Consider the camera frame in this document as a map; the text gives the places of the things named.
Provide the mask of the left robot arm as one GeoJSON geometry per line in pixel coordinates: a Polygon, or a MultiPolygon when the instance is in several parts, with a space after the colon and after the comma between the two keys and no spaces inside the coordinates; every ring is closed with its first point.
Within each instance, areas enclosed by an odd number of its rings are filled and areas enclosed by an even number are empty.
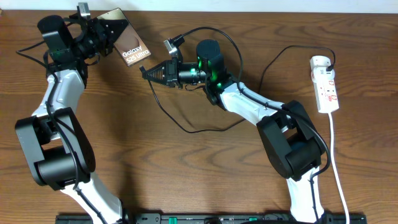
{"type": "Polygon", "coordinates": [[[15,124],[35,182],[74,199],[92,223],[134,221],[95,172],[93,148],[75,115],[87,85],[86,60],[109,55],[128,25],[126,19],[78,14],[41,19],[37,27],[48,49],[40,64],[45,68],[48,87],[40,106],[15,124]]]}

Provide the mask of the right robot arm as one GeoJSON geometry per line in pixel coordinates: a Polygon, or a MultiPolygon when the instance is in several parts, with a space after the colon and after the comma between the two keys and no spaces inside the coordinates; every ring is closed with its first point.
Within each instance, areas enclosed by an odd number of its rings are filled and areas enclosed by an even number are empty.
{"type": "Polygon", "coordinates": [[[304,107],[298,101],[272,101],[248,89],[227,71],[215,40],[199,42],[197,60],[190,63],[183,61],[177,41],[169,39],[164,44],[171,59],[148,70],[141,67],[143,79],[171,88],[199,84],[213,105],[255,125],[271,165],[287,181],[293,218],[320,223],[324,209],[317,181],[329,167],[321,165],[321,157],[330,152],[304,107]]]}

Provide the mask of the white power strip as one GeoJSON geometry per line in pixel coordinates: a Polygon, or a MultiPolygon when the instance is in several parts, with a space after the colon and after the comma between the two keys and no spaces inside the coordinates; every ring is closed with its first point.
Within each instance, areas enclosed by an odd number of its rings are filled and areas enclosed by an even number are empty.
{"type": "Polygon", "coordinates": [[[327,114],[339,109],[334,77],[335,71],[328,72],[326,67],[315,67],[311,72],[319,113],[327,114]]]}

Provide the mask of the white USB charger adapter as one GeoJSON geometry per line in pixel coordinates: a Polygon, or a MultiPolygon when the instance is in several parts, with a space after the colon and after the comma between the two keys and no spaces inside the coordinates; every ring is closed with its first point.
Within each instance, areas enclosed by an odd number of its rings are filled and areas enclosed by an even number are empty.
{"type": "Polygon", "coordinates": [[[330,65],[331,65],[331,60],[328,57],[326,57],[326,56],[314,55],[310,59],[310,68],[312,70],[314,68],[317,68],[317,67],[326,67],[326,68],[328,68],[330,65]]]}

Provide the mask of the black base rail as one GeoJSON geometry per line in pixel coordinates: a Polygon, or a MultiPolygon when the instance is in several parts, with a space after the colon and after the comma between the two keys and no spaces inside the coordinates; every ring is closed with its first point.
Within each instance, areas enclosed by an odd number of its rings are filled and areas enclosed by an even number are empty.
{"type": "MultiPolygon", "coordinates": [[[[367,224],[366,215],[351,214],[349,215],[349,223],[367,224]]],[[[345,215],[332,213],[324,213],[319,223],[340,224],[346,223],[345,215]]],[[[74,223],[93,223],[89,215],[57,215],[55,217],[56,224],[74,224],[74,223]]],[[[249,215],[179,215],[168,214],[161,215],[159,213],[142,213],[137,214],[127,222],[118,221],[116,223],[136,223],[136,224],[205,224],[205,223],[310,223],[297,221],[288,213],[265,213],[265,214],[249,214],[249,215]]]]}

